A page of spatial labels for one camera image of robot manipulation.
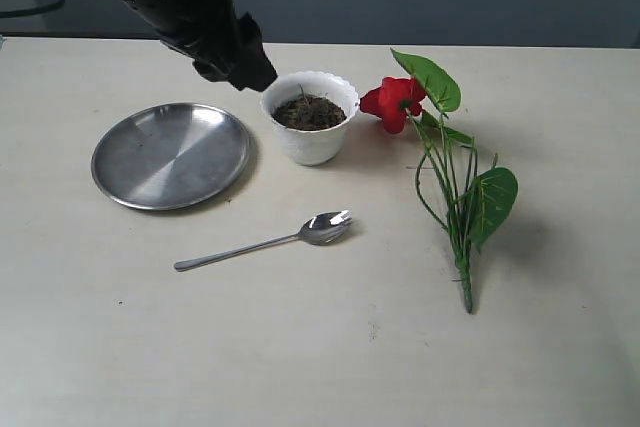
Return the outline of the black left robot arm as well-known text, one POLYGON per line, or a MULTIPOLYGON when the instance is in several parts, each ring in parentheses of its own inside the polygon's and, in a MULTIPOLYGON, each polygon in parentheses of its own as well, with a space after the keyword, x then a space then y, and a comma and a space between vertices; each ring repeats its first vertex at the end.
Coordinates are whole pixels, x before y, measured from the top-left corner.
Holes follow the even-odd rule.
POLYGON ((259 25, 248 13, 238 16, 234 0, 121 1, 209 82, 262 92, 278 77, 259 25))

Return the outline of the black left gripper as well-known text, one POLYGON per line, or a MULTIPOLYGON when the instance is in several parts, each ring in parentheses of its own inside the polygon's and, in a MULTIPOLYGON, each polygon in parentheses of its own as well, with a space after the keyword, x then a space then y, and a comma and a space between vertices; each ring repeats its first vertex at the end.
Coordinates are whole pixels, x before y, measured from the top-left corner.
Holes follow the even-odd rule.
POLYGON ((262 33, 254 18, 234 13, 220 23, 189 24, 161 41, 192 60, 196 72, 209 82, 225 82, 241 91, 263 92, 277 71, 264 51, 262 33))

